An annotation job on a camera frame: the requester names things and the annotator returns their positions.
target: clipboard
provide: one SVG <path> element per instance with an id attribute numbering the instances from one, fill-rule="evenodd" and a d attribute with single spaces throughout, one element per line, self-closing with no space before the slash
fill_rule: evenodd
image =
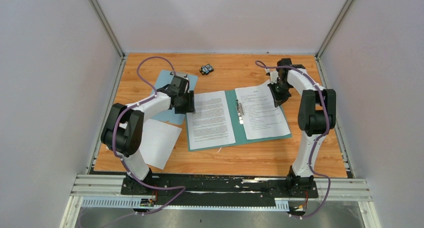
<path id="1" fill-rule="evenodd" d="M 188 90 L 194 91 L 196 83 L 198 82 L 198 77 L 196 75 L 184 74 L 180 72 L 177 72 L 176 74 L 181 77 L 188 77 L 188 80 L 190 81 Z M 159 76 L 157 77 L 156 83 L 154 84 L 154 87 L 158 89 L 167 84 L 170 84 L 173 76 L 174 74 L 171 70 L 161 70 Z M 152 119 L 160 122 L 169 122 L 175 125 L 182 125 L 185 117 L 185 114 L 175 114 L 175 109 L 172 108 L 155 114 Z"/>
<path id="2" fill-rule="evenodd" d="M 225 91 L 225 99 L 226 99 L 226 103 L 228 105 L 229 116 L 231 118 L 231 126 L 232 126 L 232 130 L 234 132 L 235 143 L 191 150 L 190 149 L 190 142 L 188 142 L 188 151 L 189 152 L 209 150 L 209 149 L 215 149 L 215 148 L 221 148 L 221 147 L 233 147 L 233 146 L 250 144 L 250 143 L 255 143 L 255 142 L 264 142 L 264 141 L 272 141 L 272 140 L 279 140 L 279 139 L 287 139 L 287 138 L 292 137 L 292 131 L 290 130 L 290 127 L 289 127 L 288 129 L 290 130 L 290 134 L 287 134 L 287 135 L 275 136 L 275 137 L 266 137 L 266 138 L 260 138 L 260 139 L 247 139 L 245 127 L 244 127 L 243 124 L 240 124 L 240 120 L 239 120 L 237 103 L 236 103 L 236 99 L 237 99 L 236 90 L 234 90 L 234 89 L 233 90 L 226 90 Z M 284 118 L 286 118 L 286 114 L 284 113 L 283 107 L 280 106 L 280 109 L 282 111 L 282 114 L 284 115 Z M 188 141 L 190 140 L 188 132 L 187 132 L 187 140 Z"/>

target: gray floor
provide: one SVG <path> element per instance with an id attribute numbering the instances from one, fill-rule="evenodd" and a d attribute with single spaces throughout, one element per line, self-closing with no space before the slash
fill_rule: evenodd
<path id="1" fill-rule="evenodd" d="M 308 213 L 318 202 L 308 203 Z M 81 217 L 84 228 L 100 228 L 110 221 L 131 213 L 124 208 L 85 208 Z M 328 201 L 314 217 L 296 220 L 277 211 L 203 211 L 162 210 L 142 217 L 130 216 L 109 228 L 365 228 L 357 202 Z"/>

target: white wall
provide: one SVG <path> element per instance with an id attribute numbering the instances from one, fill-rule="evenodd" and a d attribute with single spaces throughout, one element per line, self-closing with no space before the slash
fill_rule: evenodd
<path id="1" fill-rule="evenodd" d="M 0 227 L 58 227 L 118 67 L 88 0 L 0 0 Z"/>
<path id="2" fill-rule="evenodd" d="M 98 0 L 125 52 L 315 53 L 346 0 Z"/>
<path id="3" fill-rule="evenodd" d="M 424 0 L 356 0 L 323 64 L 382 227 L 423 227 Z"/>

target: white paper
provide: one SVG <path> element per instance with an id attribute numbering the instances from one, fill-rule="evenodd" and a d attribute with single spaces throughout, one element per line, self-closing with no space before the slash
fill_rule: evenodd
<path id="1" fill-rule="evenodd" d="M 146 164 L 163 170 L 181 133 L 181 128 L 148 119 L 143 124 L 139 152 Z"/>
<path id="2" fill-rule="evenodd" d="M 268 83 L 235 89 L 238 102 L 243 109 L 243 126 L 248 140 L 290 134 L 283 112 L 280 107 L 274 107 Z"/>
<path id="3" fill-rule="evenodd" d="M 224 91 L 194 94 L 196 113 L 187 113 L 190 150 L 236 143 Z"/>

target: wooden tabletop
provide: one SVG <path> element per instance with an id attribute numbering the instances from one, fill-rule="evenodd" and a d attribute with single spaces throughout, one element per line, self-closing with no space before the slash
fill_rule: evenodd
<path id="1" fill-rule="evenodd" d="M 291 58 L 293 64 L 302 64 L 317 82 L 321 82 L 315 58 L 312 55 L 274 54 L 184 54 L 184 53 L 131 53 L 126 61 L 115 103 L 128 104 L 146 98 L 151 88 L 137 76 L 139 63 L 150 56 L 162 56 L 171 61 L 177 72 L 198 76 L 195 94 L 257 86 L 269 77 L 255 65 L 261 60 L 275 66 L 281 58 Z M 199 68 L 211 64 L 214 72 L 201 75 Z M 141 75 L 155 83 L 161 70 L 171 70 L 161 59 L 151 59 L 140 69 Z M 290 89 L 292 97 L 282 105 L 292 138 L 269 140 L 218 149 L 188 151 L 186 123 L 180 125 L 181 134 L 164 170 L 151 166 L 154 173 L 286 176 L 296 159 L 301 142 L 297 117 L 301 96 Z M 118 158 L 102 144 L 95 162 L 95 171 L 125 171 Z M 315 170 L 330 177 L 347 177 L 342 154 L 334 130 L 322 143 Z"/>

